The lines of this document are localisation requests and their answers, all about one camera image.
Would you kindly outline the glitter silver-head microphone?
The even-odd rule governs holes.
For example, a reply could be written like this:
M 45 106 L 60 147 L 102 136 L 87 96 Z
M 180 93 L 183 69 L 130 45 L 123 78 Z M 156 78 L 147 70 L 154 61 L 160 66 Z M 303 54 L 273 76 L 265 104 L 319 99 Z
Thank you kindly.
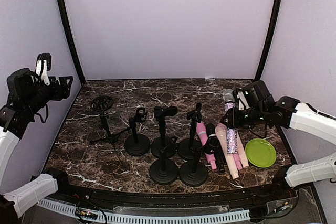
M 234 108 L 236 105 L 232 89 L 226 89 L 224 91 L 224 109 L 225 112 Z M 237 130 L 227 128 L 226 131 L 226 142 L 227 142 L 227 153 L 228 154 L 237 154 Z

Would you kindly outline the black round-base stand front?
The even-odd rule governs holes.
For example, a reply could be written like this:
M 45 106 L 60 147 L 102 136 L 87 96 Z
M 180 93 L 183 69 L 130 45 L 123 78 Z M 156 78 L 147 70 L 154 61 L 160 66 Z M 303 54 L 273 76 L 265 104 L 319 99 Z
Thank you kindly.
M 191 187 L 197 187 L 204 184 L 208 177 L 208 168 L 200 162 L 204 146 L 194 150 L 194 158 L 181 165 L 179 169 L 179 178 L 182 183 Z

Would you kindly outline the black tripod shock-mount stand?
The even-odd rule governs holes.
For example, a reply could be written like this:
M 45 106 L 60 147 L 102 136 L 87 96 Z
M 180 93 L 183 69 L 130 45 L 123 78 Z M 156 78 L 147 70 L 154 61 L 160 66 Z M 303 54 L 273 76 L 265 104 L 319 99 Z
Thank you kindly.
M 106 136 L 98 140 L 90 140 L 89 141 L 90 145 L 97 144 L 98 142 L 105 142 L 105 143 L 112 144 L 114 150 L 116 150 L 115 143 L 118 141 L 121 134 L 131 130 L 131 128 L 128 126 L 124 130 L 121 130 L 120 132 L 111 133 L 107 119 L 109 118 L 108 110 L 112 108 L 113 104 L 114 104 L 114 101 L 112 97 L 107 96 L 107 95 L 96 97 L 95 99 L 91 101 L 90 107 L 94 112 L 99 113 L 99 118 L 100 118 L 99 128 L 105 130 Z

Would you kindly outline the black round-base stand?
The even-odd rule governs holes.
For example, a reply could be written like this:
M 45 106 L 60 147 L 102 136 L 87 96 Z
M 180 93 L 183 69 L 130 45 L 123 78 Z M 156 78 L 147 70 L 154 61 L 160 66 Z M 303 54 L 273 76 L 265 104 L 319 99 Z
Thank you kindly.
M 191 187 L 197 187 L 204 184 L 208 177 L 208 168 L 200 162 L 204 146 L 194 150 L 194 158 L 181 165 L 179 169 L 179 178 L 182 183 Z
M 168 185 L 173 183 L 178 177 L 178 166 L 167 157 L 168 151 L 172 150 L 173 155 L 177 149 L 177 137 L 171 137 L 169 143 L 161 148 L 159 159 L 153 162 L 149 168 L 150 178 L 159 185 Z

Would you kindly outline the black stand with clip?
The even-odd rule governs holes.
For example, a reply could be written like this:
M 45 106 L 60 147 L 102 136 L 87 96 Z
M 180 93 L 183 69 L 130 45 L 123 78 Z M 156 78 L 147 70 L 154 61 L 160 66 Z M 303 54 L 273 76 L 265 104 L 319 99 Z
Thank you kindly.
M 198 102 L 195 109 L 186 114 L 186 118 L 191 121 L 189 137 L 182 140 L 177 148 L 179 157 L 185 161 L 192 160 L 194 158 L 194 150 L 202 145 L 200 142 L 195 141 L 197 123 L 202 121 L 201 108 L 202 104 Z

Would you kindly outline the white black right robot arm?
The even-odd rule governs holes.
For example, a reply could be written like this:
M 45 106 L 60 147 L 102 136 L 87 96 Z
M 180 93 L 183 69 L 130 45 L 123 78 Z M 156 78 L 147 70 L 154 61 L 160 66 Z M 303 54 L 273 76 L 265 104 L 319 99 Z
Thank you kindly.
M 303 131 L 335 144 L 335 116 L 289 96 L 275 101 L 262 80 L 241 89 L 226 89 L 223 99 L 229 107 L 221 123 L 230 129 L 250 129 L 260 124 L 280 126 Z M 281 173 L 285 181 L 279 179 L 268 187 L 268 195 L 273 200 L 286 194 L 288 186 L 296 187 L 325 179 L 335 182 L 335 154 L 291 165 Z

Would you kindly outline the black microphone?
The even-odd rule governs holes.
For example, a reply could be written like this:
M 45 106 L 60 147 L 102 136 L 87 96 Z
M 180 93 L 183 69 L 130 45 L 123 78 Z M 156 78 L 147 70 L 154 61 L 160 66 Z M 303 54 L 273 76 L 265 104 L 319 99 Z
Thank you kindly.
M 214 124 L 209 123 L 206 125 L 206 134 L 208 137 L 206 152 L 207 154 L 214 156 L 210 161 L 211 168 L 212 170 L 217 170 L 219 173 L 224 173 L 224 154 L 216 136 Z

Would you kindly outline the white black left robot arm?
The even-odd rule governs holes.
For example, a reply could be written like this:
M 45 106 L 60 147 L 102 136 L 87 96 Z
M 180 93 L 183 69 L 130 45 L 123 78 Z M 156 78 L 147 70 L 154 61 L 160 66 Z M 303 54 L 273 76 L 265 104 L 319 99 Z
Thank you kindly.
M 22 139 L 29 123 L 49 101 L 61 101 L 70 95 L 72 76 L 45 77 L 23 68 L 7 78 L 9 95 L 1 108 L 1 175 Z M 1 222 L 16 223 L 32 206 L 45 197 L 56 194 L 63 201 L 74 197 L 68 174 L 49 168 L 31 182 L 1 195 Z

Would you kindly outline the beige microphone tall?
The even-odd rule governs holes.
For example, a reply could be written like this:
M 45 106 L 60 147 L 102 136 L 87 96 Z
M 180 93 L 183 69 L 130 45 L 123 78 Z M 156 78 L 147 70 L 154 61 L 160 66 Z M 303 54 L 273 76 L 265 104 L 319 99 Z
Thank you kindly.
M 238 170 L 249 167 L 248 158 L 239 133 L 237 133 L 237 154 L 235 155 L 235 163 Z

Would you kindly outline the black stand of small beige microphone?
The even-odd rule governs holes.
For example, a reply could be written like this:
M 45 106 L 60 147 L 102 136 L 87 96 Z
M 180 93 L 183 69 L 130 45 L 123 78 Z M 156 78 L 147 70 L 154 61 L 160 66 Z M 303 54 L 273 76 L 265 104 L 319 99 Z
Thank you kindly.
M 137 133 L 137 123 L 144 123 L 148 112 L 144 107 L 136 110 L 135 116 L 129 118 L 132 135 L 127 137 L 124 143 L 125 151 L 131 156 L 142 156 L 150 149 L 150 140 L 147 136 Z

